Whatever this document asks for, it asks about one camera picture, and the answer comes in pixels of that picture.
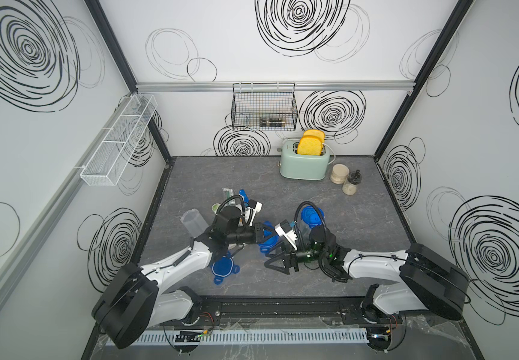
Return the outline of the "blue-lid clear container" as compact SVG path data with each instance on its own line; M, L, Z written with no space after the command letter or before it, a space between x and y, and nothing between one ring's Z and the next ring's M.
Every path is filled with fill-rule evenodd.
M196 239L198 236L204 234L209 227L206 220L196 208L187 210L181 217L181 223L189 232L190 237Z
M275 227L269 220L264 221L263 225L263 238L258 246L260 253L268 256L268 253L279 242L279 235L275 232Z
M317 211L314 207L307 205L301 210L301 223L308 226L309 228L313 228L319 225L322 225L322 220L318 215Z

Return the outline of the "blue small toiletry tube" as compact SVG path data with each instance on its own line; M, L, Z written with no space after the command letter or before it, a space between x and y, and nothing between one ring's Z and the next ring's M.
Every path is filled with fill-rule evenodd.
M244 201L244 205L245 205L246 207L249 207L249 199L248 199L248 195L246 194L245 190L244 190L244 189L240 189L240 190L238 191L238 194L239 194L239 196L243 199L243 201Z

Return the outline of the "green toothbrush packet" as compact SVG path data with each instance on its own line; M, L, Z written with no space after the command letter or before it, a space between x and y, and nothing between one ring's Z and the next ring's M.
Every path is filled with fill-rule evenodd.
M226 188L226 187L224 187L224 188L222 189L222 193L223 193L223 196L224 196L224 198L225 198L226 200L229 199L229 198L231 198L231 196L234 195L234 193L233 193L233 189L231 189L231 188Z

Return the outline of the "green round toiletry tin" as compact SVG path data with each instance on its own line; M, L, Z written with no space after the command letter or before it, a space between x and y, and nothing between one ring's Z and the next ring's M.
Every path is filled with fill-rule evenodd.
M221 205L220 203L215 203L215 204L213 204L212 207L211 207L211 210L212 210L215 214L217 214L217 213L218 213L218 210L219 210L219 208L220 208L220 205Z

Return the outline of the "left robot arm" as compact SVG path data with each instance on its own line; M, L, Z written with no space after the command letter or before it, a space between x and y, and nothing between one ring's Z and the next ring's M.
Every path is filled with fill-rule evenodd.
M167 258L144 266L133 263L117 271L97 301L91 315L119 349L132 345L147 328L173 320L194 322L201 308L200 297L182 286L170 288L187 276L209 267L226 256L232 245L259 244L268 226L255 220L263 204L232 196L241 205L226 199L216 216L189 246Z

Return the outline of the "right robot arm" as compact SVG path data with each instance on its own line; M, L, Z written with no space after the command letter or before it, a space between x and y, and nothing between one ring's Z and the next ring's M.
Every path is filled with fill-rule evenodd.
M406 250L366 252L340 245L322 210L301 202L292 222L275 226L280 237L264 266L285 275L300 265L315 263L327 278L346 284L374 279L360 304L369 323L401 312L430 311L447 320L460 320L470 279L465 271L429 247L413 243Z

